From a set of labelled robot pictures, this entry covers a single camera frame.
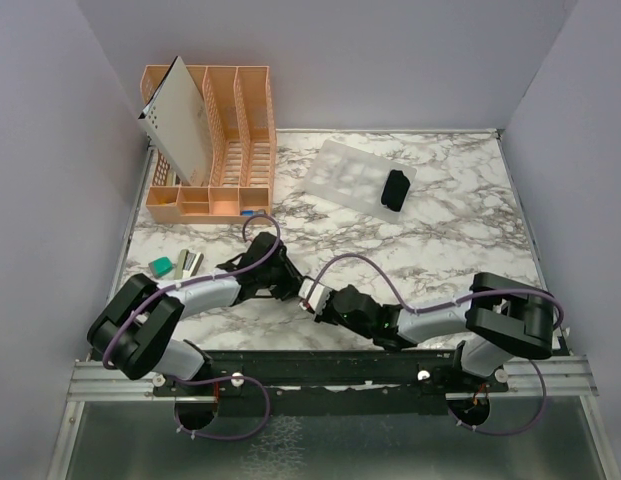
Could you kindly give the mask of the white booklet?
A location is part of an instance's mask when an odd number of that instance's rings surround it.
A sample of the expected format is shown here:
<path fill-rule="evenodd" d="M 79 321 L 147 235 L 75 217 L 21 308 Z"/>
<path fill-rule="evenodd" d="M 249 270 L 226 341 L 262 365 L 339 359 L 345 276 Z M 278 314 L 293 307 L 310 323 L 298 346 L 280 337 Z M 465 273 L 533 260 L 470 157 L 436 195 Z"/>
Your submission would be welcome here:
<path fill-rule="evenodd" d="M 182 184 L 207 183 L 213 144 L 206 104 L 181 57 L 173 60 L 138 121 Z"/>

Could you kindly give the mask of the grey green stapler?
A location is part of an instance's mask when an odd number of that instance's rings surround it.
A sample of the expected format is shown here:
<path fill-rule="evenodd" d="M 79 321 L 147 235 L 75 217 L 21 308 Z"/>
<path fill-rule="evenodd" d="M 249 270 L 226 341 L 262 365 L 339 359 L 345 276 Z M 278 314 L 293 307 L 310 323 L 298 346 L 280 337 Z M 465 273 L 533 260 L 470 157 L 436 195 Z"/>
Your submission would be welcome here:
<path fill-rule="evenodd" d="M 201 252 L 182 249 L 176 262 L 174 279 L 180 280 L 194 277 L 198 273 L 203 259 L 204 255 Z"/>

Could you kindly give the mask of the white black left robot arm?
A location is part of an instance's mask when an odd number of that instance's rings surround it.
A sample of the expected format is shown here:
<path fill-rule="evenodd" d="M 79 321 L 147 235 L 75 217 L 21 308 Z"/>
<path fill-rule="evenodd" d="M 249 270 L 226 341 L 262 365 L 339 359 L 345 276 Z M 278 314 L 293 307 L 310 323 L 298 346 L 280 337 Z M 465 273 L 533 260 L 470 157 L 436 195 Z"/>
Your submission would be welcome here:
<path fill-rule="evenodd" d="M 283 242 L 262 232 L 246 252 L 208 274 L 173 281 L 130 277 L 94 321 L 87 341 L 131 380 L 153 372 L 176 377 L 185 392 L 200 394 L 210 385 L 208 358 L 194 344 L 173 338 L 178 323 L 239 305 L 262 290 L 276 300 L 294 299 L 303 281 Z"/>

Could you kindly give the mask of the green eraser block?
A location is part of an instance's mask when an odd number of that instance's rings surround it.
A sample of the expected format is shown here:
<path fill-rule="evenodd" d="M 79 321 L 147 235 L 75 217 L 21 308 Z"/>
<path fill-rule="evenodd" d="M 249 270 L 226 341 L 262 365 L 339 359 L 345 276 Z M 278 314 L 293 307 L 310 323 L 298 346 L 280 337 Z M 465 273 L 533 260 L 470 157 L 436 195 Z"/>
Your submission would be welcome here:
<path fill-rule="evenodd" d="M 173 270 L 174 266 L 168 257 L 160 257 L 152 260 L 148 264 L 148 268 L 154 278 L 162 278 L 169 274 Z"/>

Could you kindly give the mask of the clear plastic box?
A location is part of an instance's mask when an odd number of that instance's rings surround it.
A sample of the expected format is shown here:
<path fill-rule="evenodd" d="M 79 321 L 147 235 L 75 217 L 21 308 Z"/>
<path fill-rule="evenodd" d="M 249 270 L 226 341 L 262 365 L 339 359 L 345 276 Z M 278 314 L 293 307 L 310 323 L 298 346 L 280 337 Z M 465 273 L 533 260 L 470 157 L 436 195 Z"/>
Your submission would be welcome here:
<path fill-rule="evenodd" d="M 401 170 L 408 177 L 411 188 L 417 174 L 415 168 L 327 140 L 311 163 L 302 186 L 308 194 L 397 223 L 405 211 L 409 191 L 400 212 L 393 212 L 380 203 L 384 184 L 393 169 Z"/>

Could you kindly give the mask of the black white boxer briefs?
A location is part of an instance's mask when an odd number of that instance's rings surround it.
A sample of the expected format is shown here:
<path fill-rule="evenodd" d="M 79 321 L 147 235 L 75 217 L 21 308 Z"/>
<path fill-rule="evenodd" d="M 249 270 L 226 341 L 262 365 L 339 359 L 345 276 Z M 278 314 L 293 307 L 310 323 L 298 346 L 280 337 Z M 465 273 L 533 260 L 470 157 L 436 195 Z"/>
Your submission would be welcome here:
<path fill-rule="evenodd" d="M 410 185 L 410 180 L 401 170 L 391 170 L 384 184 L 380 203 L 393 212 L 400 212 Z"/>

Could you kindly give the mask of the orange plastic desk organizer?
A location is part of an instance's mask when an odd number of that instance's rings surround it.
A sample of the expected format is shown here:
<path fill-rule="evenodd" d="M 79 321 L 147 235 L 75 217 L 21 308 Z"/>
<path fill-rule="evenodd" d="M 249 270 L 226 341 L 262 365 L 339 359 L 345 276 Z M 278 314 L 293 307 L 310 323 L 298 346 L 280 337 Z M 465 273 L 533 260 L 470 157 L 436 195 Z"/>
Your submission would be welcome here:
<path fill-rule="evenodd" d="M 277 138 L 268 66 L 189 65 L 206 104 L 213 144 L 209 179 L 189 186 L 163 154 L 146 197 L 160 224 L 240 224 L 245 209 L 272 212 Z"/>

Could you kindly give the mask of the aluminium frame rail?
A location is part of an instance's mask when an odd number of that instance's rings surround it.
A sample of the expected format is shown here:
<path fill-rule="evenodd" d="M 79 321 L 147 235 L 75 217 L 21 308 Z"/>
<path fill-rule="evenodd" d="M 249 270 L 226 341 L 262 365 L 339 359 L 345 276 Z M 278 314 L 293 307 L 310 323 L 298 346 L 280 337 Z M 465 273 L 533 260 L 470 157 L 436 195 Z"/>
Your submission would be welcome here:
<path fill-rule="evenodd" d="M 214 403 L 214 396 L 180 395 L 175 387 L 160 393 L 152 374 L 140 380 L 129 380 L 123 373 L 106 370 L 99 362 L 76 362 L 71 375 L 66 400 L 68 402 L 137 402 L 177 401 Z"/>

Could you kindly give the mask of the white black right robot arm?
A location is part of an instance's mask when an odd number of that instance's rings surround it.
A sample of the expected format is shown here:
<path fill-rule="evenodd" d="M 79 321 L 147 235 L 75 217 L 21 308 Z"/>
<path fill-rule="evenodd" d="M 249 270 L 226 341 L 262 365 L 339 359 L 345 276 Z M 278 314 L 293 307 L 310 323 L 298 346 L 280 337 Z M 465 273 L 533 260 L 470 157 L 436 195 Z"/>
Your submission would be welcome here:
<path fill-rule="evenodd" d="M 340 325 L 388 351 L 417 347 L 435 337 L 471 332 L 456 347 L 451 383 L 471 391 L 514 357 L 552 356 L 564 310 L 549 292 L 492 273 L 478 273 L 458 298 L 416 307 L 379 304 L 349 285 L 340 290 L 306 279 L 300 305 L 319 323 Z"/>

